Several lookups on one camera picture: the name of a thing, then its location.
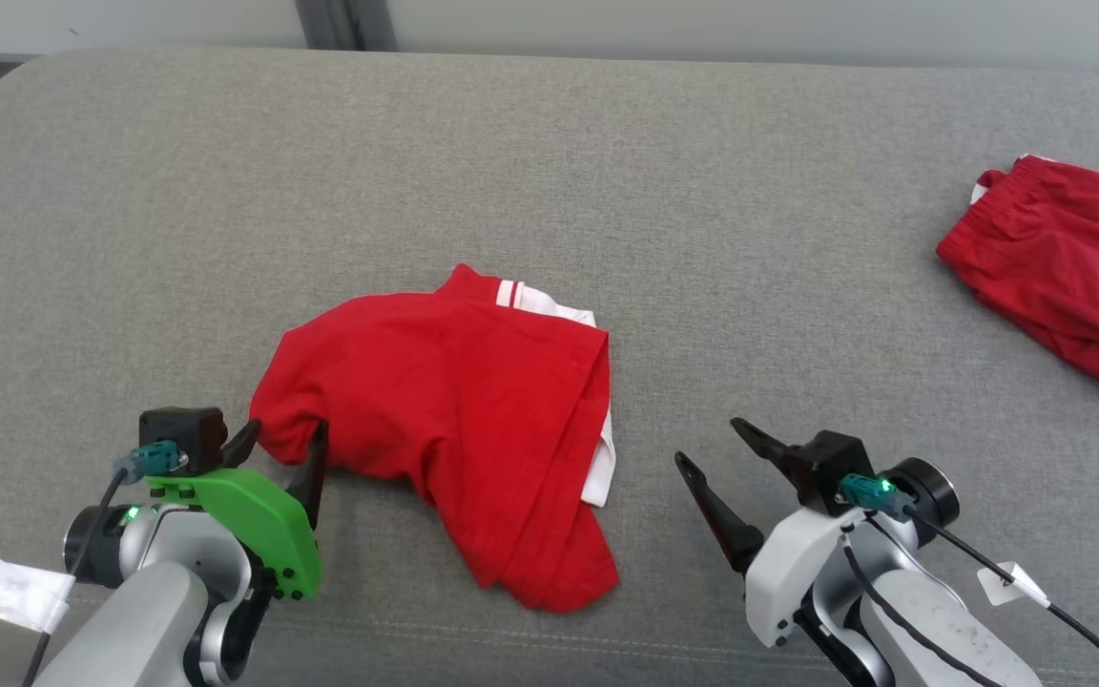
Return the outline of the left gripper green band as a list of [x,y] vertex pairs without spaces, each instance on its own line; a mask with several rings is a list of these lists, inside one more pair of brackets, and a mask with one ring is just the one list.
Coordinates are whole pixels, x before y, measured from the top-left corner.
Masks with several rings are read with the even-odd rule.
[[67,573],[116,590],[144,567],[174,562],[225,600],[252,592],[313,599],[323,578],[315,531],[330,425],[315,426],[286,489],[238,468],[260,428],[259,419],[249,419],[222,445],[222,469],[144,477],[149,503],[85,508],[64,539]]

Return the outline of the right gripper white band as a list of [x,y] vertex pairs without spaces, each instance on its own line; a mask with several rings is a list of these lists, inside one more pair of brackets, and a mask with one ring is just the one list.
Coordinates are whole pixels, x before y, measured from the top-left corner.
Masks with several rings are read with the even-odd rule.
[[766,645],[780,645],[799,627],[818,645],[868,645],[861,616],[863,589],[840,546],[840,530],[852,527],[851,543],[872,581],[904,570],[961,603],[961,597],[915,559],[934,539],[908,516],[872,514],[843,500],[840,484],[854,474],[873,480],[873,491],[901,491],[921,514],[950,525],[961,514],[958,496],[943,474],[920,458],[876,473],[868,458],[799,458],[797,447],[730,419],[742,443],[769,462],[797,491],[801,508],[764,535],[746,525],[711,489],[706,474],[684,452],[674,463],[734,573],[745,573],[750,629]]

